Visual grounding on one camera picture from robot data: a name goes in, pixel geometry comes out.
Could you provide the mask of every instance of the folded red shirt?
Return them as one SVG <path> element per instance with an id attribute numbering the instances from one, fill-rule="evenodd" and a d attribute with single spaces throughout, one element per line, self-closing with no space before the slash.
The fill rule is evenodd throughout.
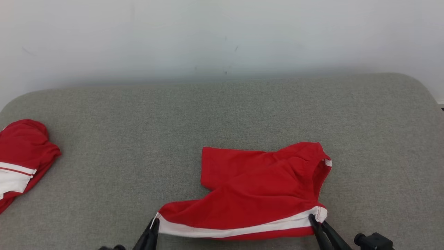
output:
<path id="1" fill-rule="evenodd" d="M 16 196 L 35 186 L 60 155 L 38 121 L 20 120 L 4 128 L 0 132 L 0 214 Z"/>
<path id="2" fill-rule="evenodd" d="M 308 215 L 327 217 L 318 198 L 330 169 L 319 143 L 277 152 L 205 147 L 201 184 L 212 192 L 164 205 L 156 215 L 159 232 L 238 240 L 311 235 Z"/>

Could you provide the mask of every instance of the red cloth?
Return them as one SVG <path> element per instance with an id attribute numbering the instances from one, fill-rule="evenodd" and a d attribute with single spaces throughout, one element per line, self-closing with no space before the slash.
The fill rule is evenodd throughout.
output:
<path id="1" fill-rule="evenodd" d="M 30 119 L 11 123 L 0 132 L 0 171 L 3 181 L 9 173 L 31 179 L 21 192 L 6 192 L 0 200 L 0 214 L 16 196 L 28 192 L 44 176 L 60 149 L 48 140 L 45 125 Z"/>
<path id="2" fill-rule="evenodd" d="M 164 205 L 159 230 L 225 239 L 312 234 L 308 214 L 325 220 L 318 197 L 330 169 L 319 143 L 301 142 L 277 152 L 205 147 L 201 184 L 212 192 L 201 200 Z"/>

